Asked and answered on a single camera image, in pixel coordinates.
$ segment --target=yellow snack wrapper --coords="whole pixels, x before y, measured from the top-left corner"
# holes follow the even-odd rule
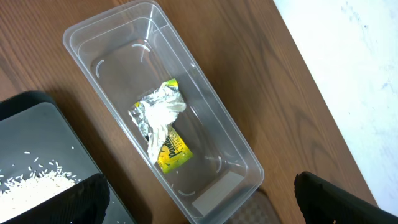
[[[157,163],[163,173],[167,174],[171,170],[182,165],[193,156],[191,150],[184,143],[180,135],[169,126],[169,135],[160,150]]]

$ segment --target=black plastic object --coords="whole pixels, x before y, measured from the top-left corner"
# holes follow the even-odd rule
[[[4,224],[101,224],[108,205],[108,181],[95,174]]]
[[[70,178],[76,183],[101,173],[50,96],[28,91],[1,102],[0,174],[4,177],[0,177],[0,190],[7,189],[4,183],[11,177],[23,174],[29,178],[29,166],[39,173],[55,170],[56,162],[63,171],[72,173]],[[135,223],[109,188],[110,203],[103,223]]]
[[[398,223],[398,218],[311,174],[297,174],[295,196],[307,224]]]

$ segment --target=wood grain surface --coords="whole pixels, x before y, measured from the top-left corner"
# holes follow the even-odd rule
[[[68,27],[124,2],[0,0],[0,100],[49,93],[139,223],[185,223],[62,43]],[[304,222],[293,184],[304,170],[376,204],[271,0],[159,4],[262,164],[283,223]]]

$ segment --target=aluminum foil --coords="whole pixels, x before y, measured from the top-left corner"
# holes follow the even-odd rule
[[[129,115],[141,134],[148,138],[148,156],[155,164],[160,148],[169,133],[171,125],[186,104],[178,90],[175,79],[163,82],[159,89],[143,97],[130,110]]]

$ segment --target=clear plastic container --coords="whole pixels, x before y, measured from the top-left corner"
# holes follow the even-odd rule
[[[106,11],[69,28],[63,43],[190,222],[223,223],[260,186],[260,163],[158,4]],[[127,111],[172,78],[187,103],[173,126],[193,157],[163,174]]]

